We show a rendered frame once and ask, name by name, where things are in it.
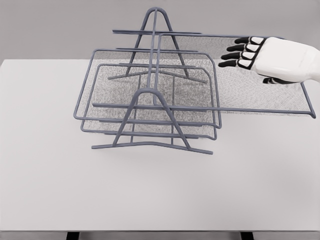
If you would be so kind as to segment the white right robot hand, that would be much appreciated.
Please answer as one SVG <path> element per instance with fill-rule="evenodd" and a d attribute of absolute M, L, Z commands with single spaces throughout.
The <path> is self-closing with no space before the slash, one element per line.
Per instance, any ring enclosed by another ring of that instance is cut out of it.
<path fill-rule="evenodd" d="M 277 37 L 237 38 L 222 55 L 220 68 L 234 67 L 263 76 L 264 84 L 288 85 L 308 79 L 313 48 Z"/>

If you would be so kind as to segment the large grey mesh folder tray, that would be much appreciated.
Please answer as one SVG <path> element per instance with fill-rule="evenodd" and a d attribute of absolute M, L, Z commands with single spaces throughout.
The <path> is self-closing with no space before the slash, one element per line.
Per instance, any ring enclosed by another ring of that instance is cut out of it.
<path fill-rule="evenodd" d="M 212 76 L 215 104 L 223 112 L 307 115 L 316 113 L 303 83 L 264 84 L 264 76 L 240 67 L 219 67 L 221 56 L 235 45 L 237 35 L 162 33 L 159 58 L 169 53 L 178 63 L 205 69 Z"/>

